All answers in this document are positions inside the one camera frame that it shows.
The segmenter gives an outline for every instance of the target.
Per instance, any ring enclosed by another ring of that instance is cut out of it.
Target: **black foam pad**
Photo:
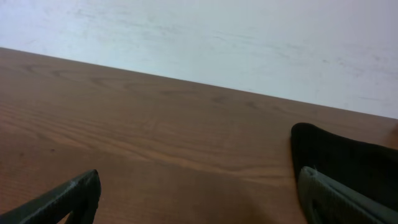
[[[312,124],[292,128],[296,181],[311,167],[343,185],[398,211],[398,150],[337,136]]]

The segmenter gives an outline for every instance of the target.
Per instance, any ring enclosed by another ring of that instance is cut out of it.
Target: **wooden table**
[[[0,213],[97,169],[95,223],[305,223],[298,122],[398,148],[395,119],[0,49]]]

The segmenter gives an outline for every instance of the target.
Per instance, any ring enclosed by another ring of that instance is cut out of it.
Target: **wood grain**
[[[98,169],[95,223],[305,223],[298,122],[398,148],[394,119],[0,49],[0,213]]]

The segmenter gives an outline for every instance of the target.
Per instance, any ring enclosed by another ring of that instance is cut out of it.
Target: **black object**
[[[79,175],[57,188],[0,216],[0,223],[58,223],[69,217],[67,224],[91,224],[101,195],[96,170]]]
[[[292,128],[298,194],[310,223],[398,223],[398,151]]]

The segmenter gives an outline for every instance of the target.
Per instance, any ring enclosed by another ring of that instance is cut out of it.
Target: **white wall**
[[[0,46],[398,118],[396,0],[0,0]]]

